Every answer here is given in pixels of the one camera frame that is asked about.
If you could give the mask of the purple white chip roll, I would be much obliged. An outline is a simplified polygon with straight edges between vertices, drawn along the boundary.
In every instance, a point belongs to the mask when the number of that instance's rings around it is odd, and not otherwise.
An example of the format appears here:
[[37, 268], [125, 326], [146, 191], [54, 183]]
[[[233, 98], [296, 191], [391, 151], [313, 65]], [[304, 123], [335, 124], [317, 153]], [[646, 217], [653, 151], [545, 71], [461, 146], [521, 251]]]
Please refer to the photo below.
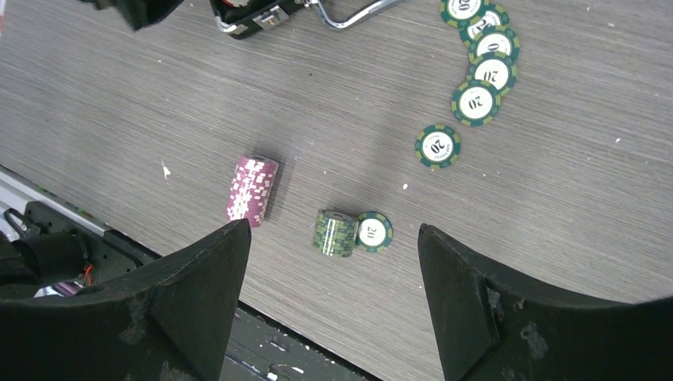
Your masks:
[[252, 228], [262, 225], [278, 169], [279, 163], [275, 160], [239, 156], [229, 188], [227, 222], [247, 219]]

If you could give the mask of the black poker set case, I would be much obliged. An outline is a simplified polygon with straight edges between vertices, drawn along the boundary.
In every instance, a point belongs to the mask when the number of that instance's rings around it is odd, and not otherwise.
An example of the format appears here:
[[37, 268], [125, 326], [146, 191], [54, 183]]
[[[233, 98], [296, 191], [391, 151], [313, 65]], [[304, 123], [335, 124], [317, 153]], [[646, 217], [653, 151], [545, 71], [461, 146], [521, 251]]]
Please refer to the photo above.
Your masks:
[[328, 28], [344, 30], [398, 3], [398, 0], [371, 1], [343, 21], [330, 17], [321, 0], [212, 1], [210, 5], [217, 27], [233, 39], [243, 40], [260, 31], [277, 27], [303, 8], [314, 10]]

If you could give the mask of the green 20 chip lone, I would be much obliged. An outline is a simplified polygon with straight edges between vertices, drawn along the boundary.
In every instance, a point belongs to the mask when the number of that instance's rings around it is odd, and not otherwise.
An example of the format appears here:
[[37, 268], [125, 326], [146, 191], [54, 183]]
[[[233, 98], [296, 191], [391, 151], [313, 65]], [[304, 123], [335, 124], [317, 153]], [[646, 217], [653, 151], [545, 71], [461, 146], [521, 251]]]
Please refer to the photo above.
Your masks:
[[442, 124], [428, 125], [419, 132], [414, 143], [418, 161], [431, 169], [453, 165], [459, 158], [461, 139], [451, 127]]

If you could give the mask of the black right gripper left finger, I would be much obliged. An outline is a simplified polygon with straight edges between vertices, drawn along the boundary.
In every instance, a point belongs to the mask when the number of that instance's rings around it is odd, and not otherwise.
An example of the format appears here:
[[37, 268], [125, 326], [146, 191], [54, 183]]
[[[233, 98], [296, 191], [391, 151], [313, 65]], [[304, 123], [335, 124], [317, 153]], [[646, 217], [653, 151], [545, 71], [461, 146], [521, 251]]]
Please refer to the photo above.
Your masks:
[[3, 300], [2, 379], [218, 379], [250, 244], [233, 221], [74, 296]]

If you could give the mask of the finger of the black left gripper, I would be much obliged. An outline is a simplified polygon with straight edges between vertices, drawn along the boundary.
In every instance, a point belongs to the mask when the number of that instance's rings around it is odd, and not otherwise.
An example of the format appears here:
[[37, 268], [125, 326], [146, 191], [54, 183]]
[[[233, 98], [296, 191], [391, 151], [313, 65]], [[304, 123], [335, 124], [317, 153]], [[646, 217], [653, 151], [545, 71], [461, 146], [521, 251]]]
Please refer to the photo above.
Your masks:
[[155, 25], [176, 10], [183, 0], [81, 0], [96, 10], [115, 8], [133, 31]]

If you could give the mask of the aluminium rail frame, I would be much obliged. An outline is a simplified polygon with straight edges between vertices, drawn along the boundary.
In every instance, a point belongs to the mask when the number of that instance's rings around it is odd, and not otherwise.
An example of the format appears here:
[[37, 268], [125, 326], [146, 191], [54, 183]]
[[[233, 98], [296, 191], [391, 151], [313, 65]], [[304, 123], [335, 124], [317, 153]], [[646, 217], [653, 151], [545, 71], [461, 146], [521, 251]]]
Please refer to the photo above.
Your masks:
[[51, 191], [1, 166], [1, 238], [52, 233], [102, 237], [111, 227]]

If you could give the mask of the green 20 chip beside stack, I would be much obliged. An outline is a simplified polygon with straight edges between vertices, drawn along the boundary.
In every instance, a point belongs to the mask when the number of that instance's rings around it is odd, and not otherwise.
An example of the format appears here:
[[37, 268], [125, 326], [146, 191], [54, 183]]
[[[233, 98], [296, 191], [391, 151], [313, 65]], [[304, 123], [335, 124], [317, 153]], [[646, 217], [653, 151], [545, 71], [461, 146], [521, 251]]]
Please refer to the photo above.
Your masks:
[[366, 252], [382, 252], [393, 241], [394, 229], [390, 220], [380, 212], [367, 211], [358, 216], [359, 231], [356, 247]]

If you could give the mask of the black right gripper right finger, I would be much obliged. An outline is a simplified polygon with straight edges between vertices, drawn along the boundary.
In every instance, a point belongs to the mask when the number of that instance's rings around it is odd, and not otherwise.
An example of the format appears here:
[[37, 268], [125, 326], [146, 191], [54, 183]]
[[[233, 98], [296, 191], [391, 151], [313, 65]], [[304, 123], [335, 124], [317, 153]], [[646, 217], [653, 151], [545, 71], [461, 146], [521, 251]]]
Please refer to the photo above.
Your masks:
[[428, 224], [417, 250], [446, 380], [671, 379], [671, 298], [566, 290]]

